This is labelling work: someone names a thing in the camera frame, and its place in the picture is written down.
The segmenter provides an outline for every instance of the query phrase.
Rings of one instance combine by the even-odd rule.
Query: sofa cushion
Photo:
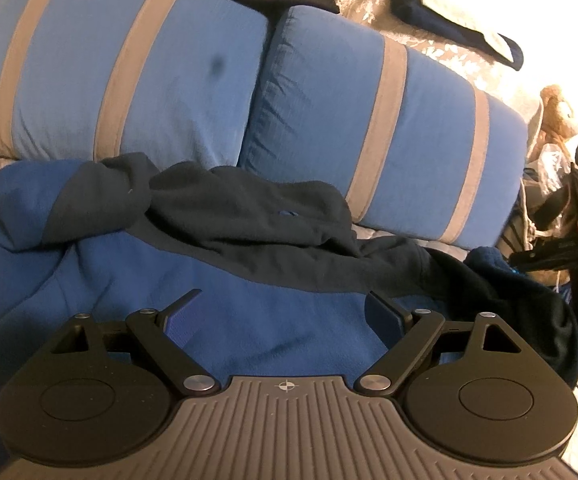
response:
[[[272,38],[239,164],[333,184],[360,225],[473,248],[496,242],[526,143],[517,113],[441,64],[293,7]]]
[[[230,0],[0,0],[0,155],[235,165],[267,33]]]

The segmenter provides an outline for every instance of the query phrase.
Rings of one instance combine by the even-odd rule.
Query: ribbed gray surface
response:
[[[565,480],[560,460],[498,469],[448,458],[419,440],[389,400],[341,378],[234,378],[182,404],[149,446],[103,466],[59,469],[17,460],[0,480]]]

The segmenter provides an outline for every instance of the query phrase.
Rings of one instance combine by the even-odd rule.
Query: silver screw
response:
[[[391,386],[391,381],[384,375],[366,375],[360,378],[360,386],[371,392],[382,392]]]
[[[192,375],[187,377],[182,384],[192,392],[205,392],[214,387],[215,381],[207,375]]]

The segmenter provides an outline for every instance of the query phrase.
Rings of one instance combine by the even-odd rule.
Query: stuffed animal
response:
[[[572,162],[572,156],[565,146],[565,142],[578,135],[578,122],[574,118],[572,106],[558,85],[546,86],[540,91],[540,97],[544,108],[543,122],[527,162],[535,161],[545,144],[556,144]]]

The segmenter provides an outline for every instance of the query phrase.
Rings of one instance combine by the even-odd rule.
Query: jacket sleeve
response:
[[[0,170],[0,246],[9,251],[124,229],[149,207],[146,155],[20,161]]]

